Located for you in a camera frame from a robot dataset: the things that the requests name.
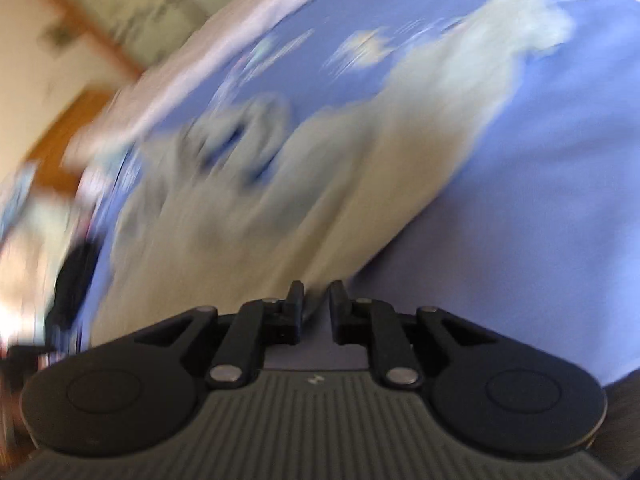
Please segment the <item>floral pillow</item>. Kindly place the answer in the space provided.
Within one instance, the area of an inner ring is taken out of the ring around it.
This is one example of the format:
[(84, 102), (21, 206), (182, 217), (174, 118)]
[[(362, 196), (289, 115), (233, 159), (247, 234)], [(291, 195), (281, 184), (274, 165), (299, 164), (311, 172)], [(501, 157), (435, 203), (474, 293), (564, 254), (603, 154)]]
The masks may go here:
[(72, 198), (35, 186), (37, 166), (1, 182), (1, 348), (40, 344), (58, 272), (82, 237), (86, 212)]

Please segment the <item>blue patterned bed sheet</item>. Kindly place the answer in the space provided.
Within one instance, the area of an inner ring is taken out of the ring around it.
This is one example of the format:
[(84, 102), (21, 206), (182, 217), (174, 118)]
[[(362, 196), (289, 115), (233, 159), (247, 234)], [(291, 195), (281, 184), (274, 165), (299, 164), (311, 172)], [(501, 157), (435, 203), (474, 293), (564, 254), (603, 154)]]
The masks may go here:
[[(371, 99), (412, 49), (487, 1), (310, 0), (124, 146), (130, 159), (104, 214), (106, 243), (82, 309), (84, 348), (101, 345), (91, 343), (91, 326), (111, 284), (118, 218), (140, 180), (144, 142), (256, 96), (281, 100), (291, 127)], [(573, 20), (570, 39), (521, 58), (514, 95), (468, 161), (340, 280), (352, 296), (402, 313), (442, 308), (609, 385), (639, 366), (639, 0), (553, 1)], [(362, 348), (332, 339), (328, 285), (305, 285), (302, 341), (269, 350), (269, 367), (364, 367)]]

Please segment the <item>pale lilac floral quilt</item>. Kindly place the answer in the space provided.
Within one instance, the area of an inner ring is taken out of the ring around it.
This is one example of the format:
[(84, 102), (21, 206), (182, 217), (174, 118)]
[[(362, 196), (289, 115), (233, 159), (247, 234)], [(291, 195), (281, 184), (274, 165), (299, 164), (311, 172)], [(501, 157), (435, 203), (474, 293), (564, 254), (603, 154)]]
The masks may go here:
[(147, 133), (229, 58), (310, 0), (232, 0), (162, 64), (119, 89), (66, 148), (63, 165), (84, 168)]

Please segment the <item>wooden headboard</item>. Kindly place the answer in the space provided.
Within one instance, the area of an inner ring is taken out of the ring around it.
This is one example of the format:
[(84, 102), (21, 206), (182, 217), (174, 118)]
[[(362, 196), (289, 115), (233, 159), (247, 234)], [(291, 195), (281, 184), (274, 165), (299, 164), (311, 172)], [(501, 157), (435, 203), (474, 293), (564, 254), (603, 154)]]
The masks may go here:
[(113, 99), (115, 91), (109, 88), (88, 87), (82, 90), (49, 129), (40, 136), (25, 157), (25, 162), (37, 165), (32, 187), (36, 191), (55, 192), (74, 196), (84, 168), (68, 169), (63, 157), (78, 131), (89, 125)]

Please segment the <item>black folded garment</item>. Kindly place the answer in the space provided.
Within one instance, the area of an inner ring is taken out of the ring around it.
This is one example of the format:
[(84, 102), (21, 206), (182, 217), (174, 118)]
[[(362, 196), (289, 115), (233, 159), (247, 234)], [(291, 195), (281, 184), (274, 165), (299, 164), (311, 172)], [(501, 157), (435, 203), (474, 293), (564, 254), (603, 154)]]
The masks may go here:
[(48, 344), (53, 344), (59, 333), (73, 327), (93, 280), (100, 251), (99, 240), (84, 240), (65, 257), (54, 283), (51, 307), (44, 318)]

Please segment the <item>grey sweatpants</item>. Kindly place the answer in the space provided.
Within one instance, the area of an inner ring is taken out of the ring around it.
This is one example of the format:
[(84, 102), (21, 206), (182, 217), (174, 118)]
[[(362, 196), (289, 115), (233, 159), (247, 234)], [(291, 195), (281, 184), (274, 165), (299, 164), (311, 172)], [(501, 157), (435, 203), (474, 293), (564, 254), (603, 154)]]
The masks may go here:
[(573, 32), (553, 0), (488, 0), (412, 49), (371, 99), (291, 127), (281, 100), (256, 96), (144, 142), (91, 343), (354, 275), (468, 161), (521, 58)]

